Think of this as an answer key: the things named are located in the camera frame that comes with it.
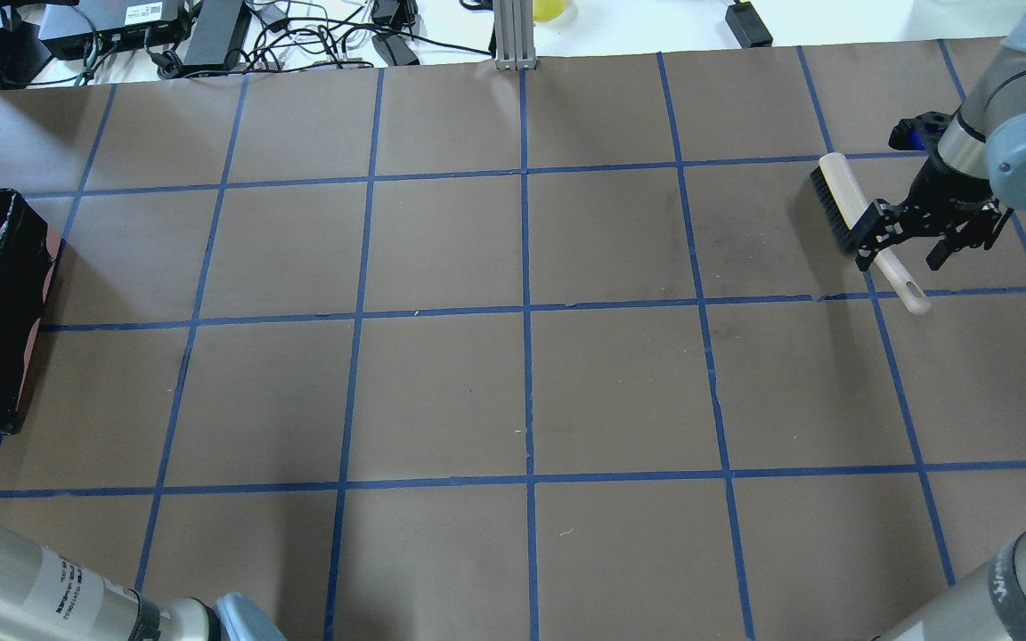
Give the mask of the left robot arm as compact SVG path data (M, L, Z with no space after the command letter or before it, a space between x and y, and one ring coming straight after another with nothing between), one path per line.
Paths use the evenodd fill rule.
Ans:
M0 526L0 640L284 640L248 597L164 604Z

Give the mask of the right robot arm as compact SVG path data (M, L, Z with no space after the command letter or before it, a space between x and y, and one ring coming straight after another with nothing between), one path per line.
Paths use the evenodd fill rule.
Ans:
M900 301L920 313L928 299L896 259L896 244L936 237L925 261L937 271L966 247L992 247L1010 212L1026 212L1026 13L956 112L900 121L889 145L928 151L899 204L864 199L839 153L820 159L811 178L834 216L839 250L861 272L878 267ZM883 638L1026 640L1026 531Z

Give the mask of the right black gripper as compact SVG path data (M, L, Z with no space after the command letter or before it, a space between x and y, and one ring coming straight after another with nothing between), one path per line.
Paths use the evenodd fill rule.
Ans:
M928 158L899 206L871 200L852 225L851 246L860 272L870 271L880 252L911 237L940 237L925 257L934 272L965 248L994 247L1013 210L1000 210L984 177L984 143L960 113L925 112L897 123L887 145L924 150Z

